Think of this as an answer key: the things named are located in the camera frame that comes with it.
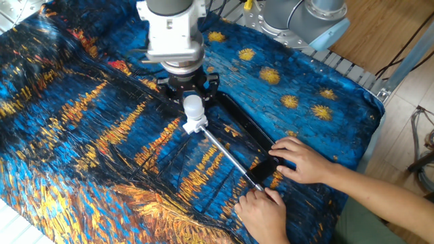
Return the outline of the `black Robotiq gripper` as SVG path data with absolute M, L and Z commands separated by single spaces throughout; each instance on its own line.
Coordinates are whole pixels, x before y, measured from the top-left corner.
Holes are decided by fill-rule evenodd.
M 159 79 L 157 86 L 172 102 L 180 102 L 184 92 L 195 92 L 204 102 L 214 98 L 220 85 L 218 73 L 205 74 L 198 69 L 187 75 L 170 74 L 168 78 Z

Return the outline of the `person's right hand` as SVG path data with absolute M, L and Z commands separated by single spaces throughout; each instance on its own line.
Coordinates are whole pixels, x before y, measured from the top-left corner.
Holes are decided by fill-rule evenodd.
M 269 154 L 295 164 L 296 169 L 280 165 L 277 170 L 301 184 L 327 184 L 333 164 L 295 137 L 282 138 L 272 145 Z

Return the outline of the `person's left hand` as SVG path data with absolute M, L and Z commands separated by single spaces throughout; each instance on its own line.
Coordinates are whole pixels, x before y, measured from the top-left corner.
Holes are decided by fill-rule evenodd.
M 286 232 L 286 206 L 277 191 L 248 192 L 235 211 L 250 235 L 260 244 L 290 244 Z

